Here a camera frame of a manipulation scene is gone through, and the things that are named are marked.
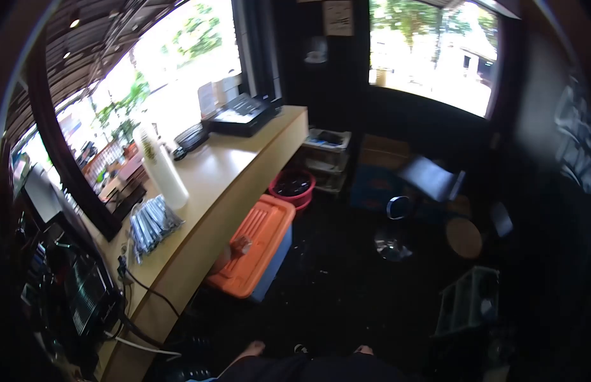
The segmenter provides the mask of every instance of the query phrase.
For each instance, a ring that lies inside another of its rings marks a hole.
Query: paper sign
[[[215,112],[216,98],[213,93],[213,83],[209,82],[198,89],[198,101],[200,102],[200,114],[202,118]]]
[[[325,35],[352,36],[353,9],[351,1],[325,1],[323,3]]]

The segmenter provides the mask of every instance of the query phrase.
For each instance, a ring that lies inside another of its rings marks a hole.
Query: glass window
[[[369,82],[486,115],[497,62],[497,17],[472,2],[440,9],[370,0]]]
[[[231,0],[183,4],[142,35],[91,96],[61,103],[64,139],[102,201],[138,176],[132,133],[140,123],[173,139],[200,122],[202,85],[241,72],[233,19]]]

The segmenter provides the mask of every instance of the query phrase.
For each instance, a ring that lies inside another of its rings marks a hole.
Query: electrical cable
[[[132,278],[132,280],[134,280],[138,285],[142,286],[143,288],[145,288],[146,290],[148,290],[152,294],[156,294],[157,296],[160,296],[162,298],[162,300],[164,300],[166,303],[168,303],[168,305],[170,305],[170,308],[172,309],[172,311],[174,312],[174,314],[176,314],[177,317],[180,317],[179,312],[174,307],[174,305],[172,304],[172,302],[170,302],[169,299],[166,298],[166,296],[164,296],[163,294],[161,294],[159,292],[156,292],[153,289],[149,288],[148,286],[144,285],[142,282],[140,282],[138,279],[136,279],[136,277],[134,277],[134,275],[132,274],[132,272],[130,272],[130,270],[128,268],[126,268],[125,271],[128,273],[128,275],[130,275],[130,277]]]
[[[122,283],[121,284],[123,287],[123,296],[121,298],[121,306],[125,309],[125,284]],[[123,329],[123,321],[119,321],[119,327],[117,328],[117,331],[115,332],[115,334],[113,335],[109,335],[108,340],[114,340],[117,338],[117,336],[119,335],[119,333],[121,333],[121,330]]]
[[[107,331],[105,331],[105,334],[107,334],[108,336],[111,335],[111,333],[109,333]],[[137,343],[130,342],[128,340],[124,340],[123,338],[120,338],[120,337],[116,337],[115,339],[117,341],[121,342],[121,343],[124,343],[126,345],[130,345],[131,347],[139,348],[141,350],[151,351],[153,353],[167,354],[167,355],[172,355],[172,356],[182,356],[181,353],[177,353],[176,351],[166,351],[166,350],[160,350],[160,349],[147,348],[147,347],[144,347],[144,346],[140,346]]]
[[[127,286],[130,287],[130,299],[128,300],[128,312],[126,313],[126,315],[130,317],[130,308],[132,308],[132,284],[128,284]]]
[[[137,336],[141,340],[147,342],[149,345],[153,345],[154,347],[156,347],[158,349],[164,348],[164,345],[161,342],[156,341],[153,338],[147,336],[145,333],[143,333],[143,331],[141,331],[138,326],[136,326],[132,321],[130,321],[130,318],[125,315],[125,312],[121,312],[120,319],[123,322],[123,324],[125,325],[125,327],[129,331],[131,331],[132,334],[134,334],[135,336]]]

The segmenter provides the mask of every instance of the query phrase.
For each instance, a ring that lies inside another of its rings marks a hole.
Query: dark shorts
[[[406,376],[375,356],[355,353],[348,357],[317,357],[304,354],[285,359],[244,357],[231,365],[217,382],[349,382],[406,381]]]

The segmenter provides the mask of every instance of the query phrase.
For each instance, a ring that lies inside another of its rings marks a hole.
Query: black chair
[[[406,195],[391,198],[386,205],[386,215],[391,220],[405,219],[403,224],[406,225],[407,220],[414,218],[425,197],[436,203],[453,201],[459,194],[465,178],[464,171],[448,172],[420,155],[413,157],[396,175],[417,192],[413,201]],[[382,257],[390,261],[400,261],[412,255],[412,251],[405,246],[408,238],[402,231],[385,227],[376,233],[376,250]]]

